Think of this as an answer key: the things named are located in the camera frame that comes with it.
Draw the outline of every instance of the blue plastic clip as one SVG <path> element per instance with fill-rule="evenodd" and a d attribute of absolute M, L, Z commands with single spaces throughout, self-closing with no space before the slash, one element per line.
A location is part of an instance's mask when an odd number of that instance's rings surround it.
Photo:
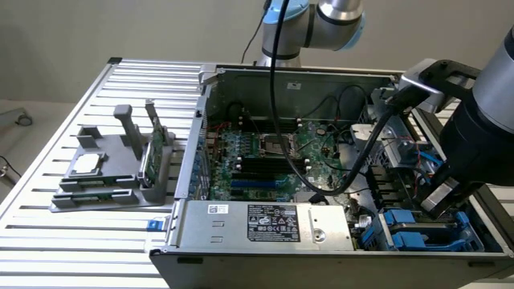
<path fill-rule="evenodd" d="M 165 222 L 158 220 L 150 220 L 146 225 L 147 232 L 163 232 Z"/>

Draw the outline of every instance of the capacitor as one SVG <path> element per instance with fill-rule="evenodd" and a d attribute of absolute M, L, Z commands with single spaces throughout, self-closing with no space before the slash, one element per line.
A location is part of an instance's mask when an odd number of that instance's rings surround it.
<path fill-rule="evenodd" d="M 326 134 L 328 134 L 328 131 L 325 130 L 325 129 L 322 129 L 322 128 L 318 128 L 317 130 L 316 130 L 316 134 L 318 134 L 320 136 L 325 136 Z"/>

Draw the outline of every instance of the floor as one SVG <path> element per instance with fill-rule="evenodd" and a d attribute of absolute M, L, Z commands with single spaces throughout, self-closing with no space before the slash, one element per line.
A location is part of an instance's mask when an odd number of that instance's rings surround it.
<path fill-rule="evenodd" d="M 13 124 L 0 127 L 0 155 L 10 160 L 15 169 L 23 174 L 73 111 L 75 104 L 0 100 L 0 113 L 19 107 L 27 109 L 30 116 L 34 118 L 34 124 L 31 126 Z M 6 198 L 10 190 L 0 183 L 0 201 Z"/>

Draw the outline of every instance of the blue latch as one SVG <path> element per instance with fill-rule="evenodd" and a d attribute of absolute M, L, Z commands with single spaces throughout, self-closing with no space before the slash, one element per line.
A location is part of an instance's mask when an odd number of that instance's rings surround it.
<path fill-rule="evenodd" d="M 425 244 L 424 236 L 418 232 L 400 232 L 393 235 L 394 247 L 405 251 L 437 251 L 458 252 L 462 251 L 466 241 L 458 239 L 448 245 Z"/>
<path fill-rule="evenodd" d="M 385 219 L 389 226 L 397 223 L 416 223 L 413 212 L 409 210 L 389 210 L 385 212 Z"/>
<path fill-rule="evenodd" d="M 149 224 L 146 225 L 146 231 L 147 232 L 163 232 L 165 229 L 165 222 L 158 220 L 150 220 Z"/>

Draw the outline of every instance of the white label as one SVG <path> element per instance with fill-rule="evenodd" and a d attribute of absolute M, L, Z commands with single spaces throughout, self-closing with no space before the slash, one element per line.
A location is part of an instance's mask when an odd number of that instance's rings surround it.
<path fill-rule="evenodd" d="M 210 213 L 210 214 L 229 214 L 229 205 L 209 205 L 207 213 Z"/>
<path fill-rule="evenodd" d="M 288 89 L 301 90 L 302 89 L 302 83 L 289 82 L 288 83 Z"/>

